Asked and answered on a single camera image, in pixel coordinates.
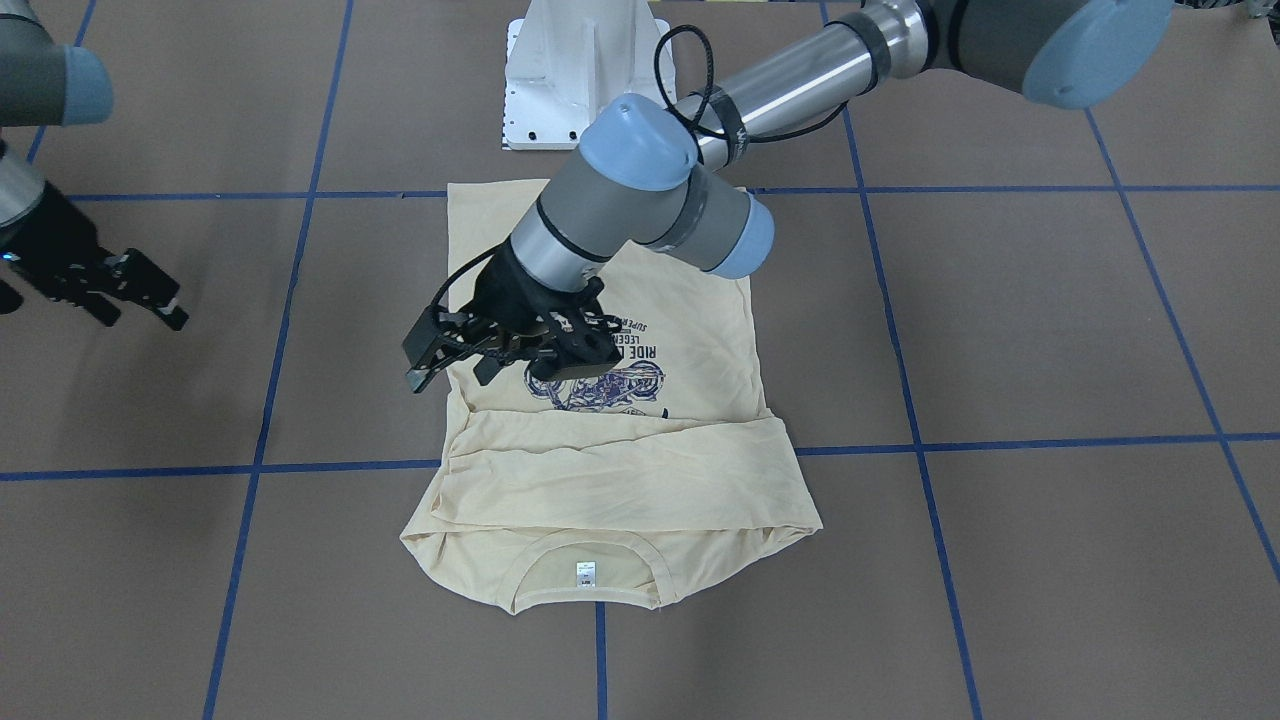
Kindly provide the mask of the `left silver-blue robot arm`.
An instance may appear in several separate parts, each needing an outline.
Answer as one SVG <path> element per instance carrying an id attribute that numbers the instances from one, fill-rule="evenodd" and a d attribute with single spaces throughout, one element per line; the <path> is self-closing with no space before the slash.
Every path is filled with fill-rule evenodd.
<path id="1" fill-rule="evenodd" d="M 718 177 L 751 146 L 814 132 L 933 68 L 1091 108 L 1147 63 L 1171 14 L 1170 1 L 864 1 L 680 101 L 625 94 L 507 237 L 463 264 L 480 270 L 471 299 L 451 311 L 436 292 L 422 310 L 402 343 L 410 388 L 470 357 L 481 384 L 516 363 L 539 380 L 603 375 L 621 360 L 621 324 L 599 304 L 600 272 L 627 242 L 731 281 L 768 256 L 771 213 Z"/>

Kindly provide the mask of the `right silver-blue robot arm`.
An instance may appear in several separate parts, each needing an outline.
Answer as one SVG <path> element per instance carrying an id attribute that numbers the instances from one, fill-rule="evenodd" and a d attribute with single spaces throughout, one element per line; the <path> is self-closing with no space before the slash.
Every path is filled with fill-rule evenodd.
<path id="1" fill-rule="evenodd" d="M 56 44 L 27 1 L 1 4 L 1 123 L 82 126 L 106 120 L 113 85 L 97 55 Z M 147 309 L 173 331 L 189 319 L 180 286 L 138 249 L 114 254 L 96 225 L 9 143 L 1 155 L 3 265 L 45 299 L 114 325 L 115 300 Z"/>

